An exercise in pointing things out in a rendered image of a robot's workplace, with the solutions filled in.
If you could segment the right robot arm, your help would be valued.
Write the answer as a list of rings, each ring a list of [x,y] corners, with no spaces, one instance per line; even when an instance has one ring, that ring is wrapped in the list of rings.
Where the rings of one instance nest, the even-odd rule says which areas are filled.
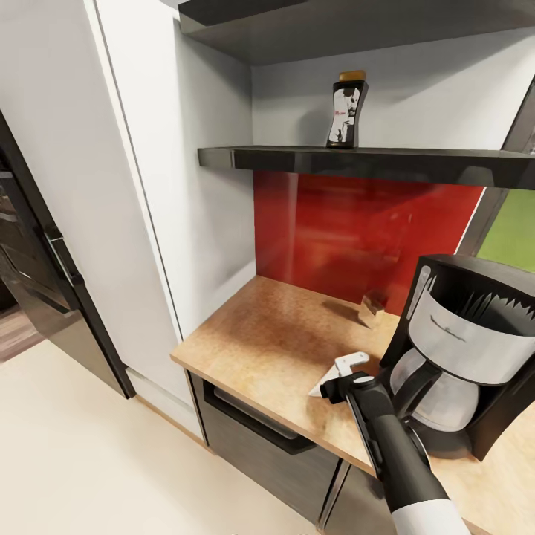
[[[383,385],[363,371],[351,372],[368,361],[363,352],[337,358],[339,377],[320,391],[331,403],[348,402],[398,535],[473,535],[431,471],[420,438],[399,423]]]

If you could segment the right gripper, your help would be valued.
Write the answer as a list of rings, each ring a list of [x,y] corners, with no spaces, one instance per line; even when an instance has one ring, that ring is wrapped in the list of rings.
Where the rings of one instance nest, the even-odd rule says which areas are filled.
[[[365,372],[359,371],[343,378],[332,378],[327,380],[320,386],[322,398],[329,398],[329,402],[331,403],[344,402],[346,401],[346,397],[344,396],[344,387],[346,387],[346,384],[353,378],[366,376]]]

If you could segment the bottle of coffee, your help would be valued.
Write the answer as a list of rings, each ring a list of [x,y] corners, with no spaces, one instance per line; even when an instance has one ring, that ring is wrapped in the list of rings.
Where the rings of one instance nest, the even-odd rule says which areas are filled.
[[[365,71],[341,72],[333,84],[334,119],[326,148],[359,147],[359,118],[369,86]]]

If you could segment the paper coffee filter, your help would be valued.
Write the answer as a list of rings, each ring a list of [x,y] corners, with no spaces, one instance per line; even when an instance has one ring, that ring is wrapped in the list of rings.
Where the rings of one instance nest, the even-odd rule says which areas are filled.
[[[330,380],[332,378],[338,378],[339,377],[339,369],[334,365],[331,369],[329,369],[328,373],[322,378],[322,380],[314,387],[314,389],[309,392],[310,396],[315,396],[316,398],[321,398],[322,394],[320,391],[320,386],[324,384],[325,381]]]

